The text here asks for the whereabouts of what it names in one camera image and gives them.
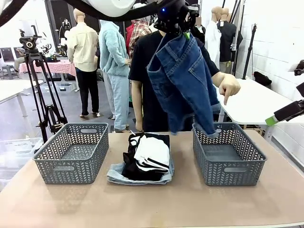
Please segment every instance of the brown table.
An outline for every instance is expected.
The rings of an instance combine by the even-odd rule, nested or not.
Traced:
[[[208,187],[193,156],[192,133],[171,136],[175,162],[166,186],[107,182],[122,162],[128,134],[110,134],[110,149],[92,185],[45,185],[30,161],[0,193],[1,228],[151,228],[304,224],[304,178],[258,133],[268,157],[255,187]]]

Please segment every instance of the yellow shirt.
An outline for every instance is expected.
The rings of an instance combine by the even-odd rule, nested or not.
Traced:
[[[67,38],[67,57],[75,67],[82,71],[92,72],[97,69],[94,61],[98,35],[84,22],[71,28]]]

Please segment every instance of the checkered tablecloth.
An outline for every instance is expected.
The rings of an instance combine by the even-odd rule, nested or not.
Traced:
[[[74,64],[71,64],[68,60],[60,60],[60,62],[56,63],[47,63],[49,70],[51,73],[60,73],[60,74],[70,74],[76,77],[76,70]],[[34,63],[34,68],[36,72],[42,72],[41,67],[37,67]],[[25,63],[20,64],[19,72],[28,71],[27,65]]]

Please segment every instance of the black pants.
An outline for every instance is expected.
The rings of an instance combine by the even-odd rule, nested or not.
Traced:
[[[82,103],[82,115],[88,115],[87,102],[89,99],[89,91],[92,100],[92,111],[98,113],[99,109],[99,97],[98,97],[98,86],[96,71],[85,72],[76,69],[77,80],[80,89],[80,97]]]

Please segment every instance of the stack of folded clothes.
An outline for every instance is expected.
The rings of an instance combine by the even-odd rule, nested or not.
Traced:
[[[166,184],[174,174],[168,135],[130,135],[124,163],[111,165],[108,181],[125,185]]]

